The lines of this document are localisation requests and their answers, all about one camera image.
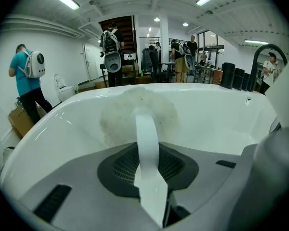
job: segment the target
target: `doorway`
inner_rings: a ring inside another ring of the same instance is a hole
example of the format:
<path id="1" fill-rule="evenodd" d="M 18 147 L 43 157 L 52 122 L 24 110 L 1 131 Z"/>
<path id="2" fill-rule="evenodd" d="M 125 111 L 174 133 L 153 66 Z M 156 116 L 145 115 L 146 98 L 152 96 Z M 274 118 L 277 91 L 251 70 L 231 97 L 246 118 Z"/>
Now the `doorway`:
<path id="1" fill-rule="evenodd" d="M 84 45 L 84 53 L 85 53 L 85 61 L 86 67 L 88 69 L 89 80 L 98 79 L 99 74 L 97 71 L 96 65 L 96 54 L 98 53 L 97 50 L 89 45 Z"/>

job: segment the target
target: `ceiling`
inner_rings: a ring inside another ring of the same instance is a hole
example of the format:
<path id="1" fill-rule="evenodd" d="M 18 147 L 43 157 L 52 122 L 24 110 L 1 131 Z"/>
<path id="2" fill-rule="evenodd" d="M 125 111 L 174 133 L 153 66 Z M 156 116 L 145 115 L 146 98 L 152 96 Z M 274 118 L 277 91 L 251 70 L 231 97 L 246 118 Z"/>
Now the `ceiling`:
<path id="1" fill-rule="evenodd" d="M 174 23 L 188 22 L 193 34 L 207 29 L 242 48 L 256 47 L 245 43 L 244 39 L 268 41 L 289 55 L 289 25 L 270 0 L 211 0 L 203 6 L 197 6 L 197 0 L 75 1 L 80 8 L 73 11 L 58 0 L 20 0 L 12 13 L 56 22 L 90 38 L 102 32 L 100 21 L 126 15 L 154 17 L 165 13 Z"/>

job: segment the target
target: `black slot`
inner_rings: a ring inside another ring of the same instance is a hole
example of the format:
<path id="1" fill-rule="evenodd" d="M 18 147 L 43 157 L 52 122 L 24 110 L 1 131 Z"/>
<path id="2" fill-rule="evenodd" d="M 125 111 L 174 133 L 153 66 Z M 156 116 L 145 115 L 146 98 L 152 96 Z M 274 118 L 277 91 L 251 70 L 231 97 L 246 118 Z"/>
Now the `black slot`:
<path id="1" fill-rule="evenodd" d="M 34 210 L 34 214 L 46 222 L 51 222 L 71 190 L 69 186 L 57 185 Z"/>
<path id="2" fill-rule="evenodd" d="M 224 166 L 224 167 L 230 167 L 230 168 L 235 168 L 236 163 L 225 161 L 225 160 L 219 160 L 216 162 L 216 164 Z"/>
<path id="3" fill-rule="evenodd" d="M 171 206 L 169 217 L 166 223 L 164 223 L 164 228 L 168 227 L 178 221 L 181 221 L 185 217 L 189 216 L 190 213 L 182 206 Z"/>

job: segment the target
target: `person in white shirt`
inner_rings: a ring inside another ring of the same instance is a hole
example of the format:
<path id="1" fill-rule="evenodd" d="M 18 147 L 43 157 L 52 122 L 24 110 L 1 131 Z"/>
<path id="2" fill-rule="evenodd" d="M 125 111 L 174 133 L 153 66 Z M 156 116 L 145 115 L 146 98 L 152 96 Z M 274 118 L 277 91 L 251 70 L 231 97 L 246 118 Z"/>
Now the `person in white shirt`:
<path id="1" fill-rule="evenodd" d="M 157 49 L 157 51 L 158 51 L 158 63 L 160 63 L 160 59 L 161 59 L 161 57 L 160 57 L 161 47 L 160 47 L 159 42 L 156 42 L 155 45 L 156 45 L 156 49 Z"/>
<path id="2" fill-rule="evenodd" d="M 277 72 L 276 55 L 272 52 L 269 53 L 270 60 L 263 63 L 263 82 L 260 88 L 260 93 L 264 95 L 266 90 L 273 85 L 274 73 Z"/>
<path id="3" fill-rule="evenodd" d="M 213 62 L 212 62 L 211 58 L 208 59 L 208 63 L 209 63 L 210 65 L 213 65 Z"/>

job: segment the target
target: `white plastic strip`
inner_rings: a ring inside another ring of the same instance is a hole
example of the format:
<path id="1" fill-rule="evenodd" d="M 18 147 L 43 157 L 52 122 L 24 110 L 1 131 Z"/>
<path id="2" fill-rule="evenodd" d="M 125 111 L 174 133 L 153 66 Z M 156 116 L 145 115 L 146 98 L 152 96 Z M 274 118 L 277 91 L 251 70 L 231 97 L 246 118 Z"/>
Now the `white plastic strip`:
<path id="1" fill-rule="evenodd" d="M 152 116 L 146 112 L 136 115 L 137 144 L 140 165 L 135 185 L 139 188 L 140 203 L 148 215 L 162 228 L 168 186 L 158 171 L 158 134 Z"/>

